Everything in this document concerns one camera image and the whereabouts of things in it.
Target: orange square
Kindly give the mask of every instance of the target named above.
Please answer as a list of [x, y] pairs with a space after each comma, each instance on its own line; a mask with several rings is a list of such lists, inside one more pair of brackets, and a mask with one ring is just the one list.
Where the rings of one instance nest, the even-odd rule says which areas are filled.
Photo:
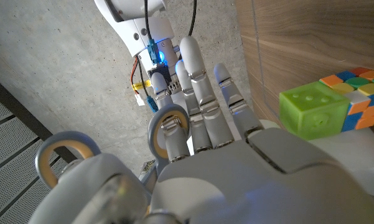
[[374, 116], [374, 106], [368, 107], [363, 113], [361, 118], [369, 118]]
[[354, 103], [351, 106], [350, 111], [348, 112], [348, 115], [365, 111], [368, 108], [370, 102], [371, 102], [370, 100], [367, 100], [362, 103]]
[[369, 72], [365, 72], [365, 73], [362, 73], [360, 75], [361, 78], [366, 78], [367, 80], [374, 80], [374, 71], [369, 71]]
[[319, 81], [327, 86], [332, 86], [343, 82], [343, 80], [336, 75], [330, 75], [328, 77], [321, 78]]
[[358, 120], [355, 129], [369, 128], [374, 125], [374, 116], [369, 118], [361, 118]]
[[354, 69], [351, 70], [350, 72], [351, 72], [351, 73], [354, 73], [356, 76], [359, 76], [359, 75], [361, 75], [362, 73], [369, 72], [369, 71], [370, 71], [370, 70], [367, 69], [367, 68], [359, 67], [359, 68], [354, 68]]

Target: gray plastic part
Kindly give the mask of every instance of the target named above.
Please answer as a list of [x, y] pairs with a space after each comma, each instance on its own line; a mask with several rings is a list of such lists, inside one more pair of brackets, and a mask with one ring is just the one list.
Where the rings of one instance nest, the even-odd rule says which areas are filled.
[[225, 99], [225, 103], [228, 106], [243, 100], [242, 94], [239, 92], [238, 87], [235, 83], [231, 82], [229, 85], [222, 87], [222, 93]]
[[182, 156], [190, 156], [187, 145], [188, 132], [184, 128], [176, 125], [168, 131], [163, 131], [163, 133], [170, 161]]
[[248, 140], [255, 150], [288, 174], [317, 164], [337, 163], [311, 143], [278, 128], [265, 129]]
[[187, 105], [188, 114], [193, 115], [200, 113], [199, 105], [194, 91], [184, 93], [185, 104]]
[[166, 95], [163, 98], [157, 99], [156, 103], [157, 103], [157, 107], [159, 109], [161, 109], [162, 107], [164, 107], [166, 105], [173, 104], [173, 100], [172, 100], [172, 97], [170, 95]]
[[180, 43], [180, 52], [184, 61], [185, 69], [189, 74], [203, 74], [205, 64], [200, 53], [198, 42], [191, 36], [184, 37]]
[[246, 106], [242, 110], [232, 115], [235, 126], [241, 135], [241, 138], [246, 140], [248, 135], [254, 131], [262, 130], [263, 125], [257, 118], [255, 113]]
[[177, 76], [179, 77], [181, 88], [184, 90], [191, 90], [191, 78], [188, 76], [188, 72], [185, 69], [184, 62], [179, 61], [175, 65], [175, 72], [177, 73]]
[[167, 83], [162, 74], [155, 72], [151, 76], [151, 85], [154, 89], [154, 93], [158, 94], [163, 90], [167, 90]]
[[192, 79], [191, 82], [199, 106], [202, 106], [203, 104], [216, 99], [212, 85], [210, 84], [210, 80], [207, 75], [202, 75], [195, 79]]
[[[102, 153], [85, 159], [69, 173], [63, 175], [57, 186], [37, 207], [29, 223], [73, 222], [101, 186], [116, 174], [127, 175], [131, 180], [128, 184], [139, 189], [141, 195], [146, 195], [142, 183], [116, 156]], [[135, 211], [141, 214], [141, 218], [146, 212], [146, 206], [140, 211]]]
[[216, 77], [217, 84], [220, 84], [227, 78], [231, 78], [230, 73], [223, 63], [218, 63], [216, 66], [214, 66], [214, 75]]
[[207, 134], [214, 148], [221, 147], [234, 140], [220, 107], [202, 116], [205, 121]]
[[192, 145], [195, 153], [197, 153], [197, 149], [213, 149], [209, 135], [207, 134], [206, 125], [203, 120], [191, 124], [191, 135]]
[[54, 134], [53, 136], [46, 139], [39, 150], [37, 151], [36, 158], [35, 158], [35, 166], [36, 171], [39, 177], [43, 180], [43, 182], [50, 188], [50, 186], [47, 184], [47, 180], [42, 175], [40, 168], [39, 168], [39, 161], [42, 159], [43, 152], [46, 150], [47, 147], [51, 146], [52, 144], [64, 141], [64, 140], [74, 140], [81, 143], [84, 143], [86, 146], [90, 148], [93, 155], [96, 156], [101, 153], [100, 148], [97, 146], [97, 144], [90, 138], [88, 135], [78, 132], [78, 131], [64, 131], [61, 133]]
[[158, 125], [162, 125], [162, 124], [159, 124], [161, 118], [163, 116], [165, 116], [168, 112], [174, 111], [174, 110], [180, 111], [185, 116], [185, 118], [187, 119], [188, 128], [187, 128], [186, 131], [187, 131], [187, 133], [189, 133], [190, 122], [189, 122], [188, 114], [187, 114], [187, 112], [185, 112], [183, 107], [181, 107], [180, 105], [177, 105], [177, 104], [165, 105], [163, 108], [161, 108], [159, 111], [157, 111], [155, 113], [154, 117], [150, 120], [149, 125], [148, 125], [148, 146], [149, 146], [149, 149], [151, 150], [152, 154], [156, 158], [156, 161], [157, 161], [156, 169], [157, 169], [158, 174], [160, 174], [162, 172], [163, 168], [165, 168], [165, 166], [169, 164], [169, 160], [161, 157], [156, 152], [155, 147], [154, 147], [154, 138], [157, 138], [157, 136], [154, 135], [154, 132], [155, 132], [155, 129]]
[[284, 174], [237, 141], [169, 164], [151, 210], [168, 210], [191, 224], [374, 223], [374, 200], [361, 186], [340, 166], [316, 164]]

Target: yellow square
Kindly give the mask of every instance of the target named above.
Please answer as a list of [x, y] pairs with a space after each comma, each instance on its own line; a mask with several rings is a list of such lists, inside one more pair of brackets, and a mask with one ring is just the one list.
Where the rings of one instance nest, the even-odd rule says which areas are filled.
[[374, 95], [374, 83], [369, 83], [363, 86], [360, 86], [358, 90], [365, 96]]
[[336, 85], [332, 85], [331, 88], [342, 95], [354, 91], [354, 88], [347, 83], [338, 83]]

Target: wooden panel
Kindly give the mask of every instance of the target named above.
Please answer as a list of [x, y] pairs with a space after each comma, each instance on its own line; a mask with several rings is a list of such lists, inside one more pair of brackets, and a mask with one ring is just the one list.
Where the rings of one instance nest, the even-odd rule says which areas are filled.
[[355, 67], [374, 69], [374, 1], [235, 0], [235, 6], [260, 118], [279, 122], [281, 91]]

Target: concrete wall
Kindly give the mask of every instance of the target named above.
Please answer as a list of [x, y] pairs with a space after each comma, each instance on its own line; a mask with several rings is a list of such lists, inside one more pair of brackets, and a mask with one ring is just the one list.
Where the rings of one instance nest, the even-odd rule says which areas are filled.
[[[176, 45], [188, 33], [192, 0], [168, 6], [159, 16], [170, 19]], [[214, 84], [216, 63], [225, 63], [252, 104], [233, 1], [198, 1], [193, 36], [231, 121]], [[93, 0], [0, 1], [0, 82], [51, 132], [87, 133], [137, 174], [152, 159], [146, 136], [152, 112], [135, 101], [132, 64]]]

